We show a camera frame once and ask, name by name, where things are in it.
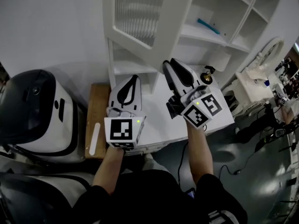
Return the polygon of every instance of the black cable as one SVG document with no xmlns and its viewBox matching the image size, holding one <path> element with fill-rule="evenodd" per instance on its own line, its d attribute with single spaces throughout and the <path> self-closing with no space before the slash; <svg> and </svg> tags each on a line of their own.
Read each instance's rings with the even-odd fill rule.
<svg viewBox="0 0 299 224">
<path fill-rule="evenodd" d="M 260 113 L 260 111 L 262 111 L 263 109 L 261 109 L 261 110 L 259 110 L 258 112 L 257 112 L 257 115 L 256 115 L 256 119 L 258 120 L 258 114 Z"/>
<path fill-rule="evenodd" d="M 221 168 L 220 168 L 220 170 L 219 170 L 219 180 L 220 180 L 220 177 L 221 177 L 221 172 L 222 172 L 222 169 L 224 168 L 224 167 L 226 167 L 227 168 L 227 170 L 228 170 L 228 173 L 229 174 L 231 174 L 231 175 L 238 175 L 238 174 L 240 174 L 241 173 L 241 171 L 244 169 L 244 168 L 246 168 L 246 165 L 247 165 L 247 163 L 248 163 L 248 160 L 253 156 L 255 154 L 255 152 L 252 154 L 252 155 L 250 155 L 248 158 L 247 158 L 247 160 L 246 160 L 246 162 L 245 162 L 245 165 L 244 165 L 244 167 L 243 168 L 241 168 L 241 169 L 238 169 L 238 170 L 236 170 L 235 172 L 233 172 L 233 173 L 231 173 L 230 172 L 230 170 L 228 169 L 228 166 L 227 165 L 223 165 Z"/>
<path fill-rule="evenodd" d="M 184 145 L 183 152 L 182 152 L 181 162 L 180 162 L 179 167 L 178 167 L 178 185 L 179 185 L 179 188 L 181 188 L 181 182 L 180 182 L 181 180 L 180 180 L 180 177 L 179 177 L 179 171 L 180 171 L 182 163 L 183 163 L 184 153 L 185 153 L 185 149 L 186 149 L 187 144 L 188 144 L 188 141 Z"/>
<path fill-rule="evenodd" d="M 280 106 L 280 108 L 281 108 L 282 106 Z M 280 108 L 278 109 L 278 110 L 276 110 L 273 114 L 275 114 L 277 111 L 279 111 L 280 110 Z"/>
</svg>

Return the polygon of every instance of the white cube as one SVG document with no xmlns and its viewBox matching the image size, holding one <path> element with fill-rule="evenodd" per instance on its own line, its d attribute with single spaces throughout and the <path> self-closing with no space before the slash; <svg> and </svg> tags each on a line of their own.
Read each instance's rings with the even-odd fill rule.
<svg viewBox="0 0 299 224">
<path fill-rule="evenodd" d="M 136 147 L 144 127 L 143 117 L 104 118 L 106 142 L 113 147 Z"/>
<path fill-rule="evenodd" d="M 191 103 L 183 110 L 181 115 L 195 127 L 200 129 L 211 121 L 223 108 L 213 93 L 205 94 Z"/>
</svg>

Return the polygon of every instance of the black sleeve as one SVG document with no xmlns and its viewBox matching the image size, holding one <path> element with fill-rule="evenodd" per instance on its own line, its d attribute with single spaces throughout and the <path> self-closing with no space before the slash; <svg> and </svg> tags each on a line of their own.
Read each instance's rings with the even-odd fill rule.
<svg viewBox="0 0 299 224">
<path fill-rule="evenodd" d="M 231 212 L 239 224 L 247 223 L 247 213 L 238 201 L 223 187 L 220 180 L 211 174 L 203 175 L 197 183 L 195 201 L 207 215 L 213 211 Z"/>
<path fill-rule="evenodd" d="M 100 186 L 85 192 L 71 210 L 73 223 L 92 224 L 102 219 L 110 205 L 110 195 Z"/>
</svg>

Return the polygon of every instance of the frosted glass door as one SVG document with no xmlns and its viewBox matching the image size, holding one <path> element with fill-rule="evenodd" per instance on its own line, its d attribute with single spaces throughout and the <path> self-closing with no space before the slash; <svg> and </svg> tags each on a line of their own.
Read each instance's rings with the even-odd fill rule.
<svg viewBox="0 0 299 224">
<path fill-rule="evenodd" d="M 160 70 L 192 0 L 103 0 L 105 36 Z"/>
</svg>

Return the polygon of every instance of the black knob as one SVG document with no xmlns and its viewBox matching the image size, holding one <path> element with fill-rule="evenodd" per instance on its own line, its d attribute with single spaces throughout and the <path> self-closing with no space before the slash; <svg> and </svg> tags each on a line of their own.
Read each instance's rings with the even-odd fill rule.
<svg viewBox="0 0 299 224">
<path fill-rule="evenodd" d="M 36 87 L 36 86 L 32 88 L 32 93 L 33 93 L 34 95 L 37 95 L 37 94 L 39 93 L 39 91 L 40 91 L 39 88 Z"/>
<path fill-rule="evenodd" d="M 55 102 L 54 102 L 54 106 L 55 106 L 55 108 L 56 108 L 56 109 L 58 109 L 58 108 L 59 108 L 59 105 L 58 105 L 58 102 L 57 102 L 57 100 L 55 100 Z"/>
</svg>

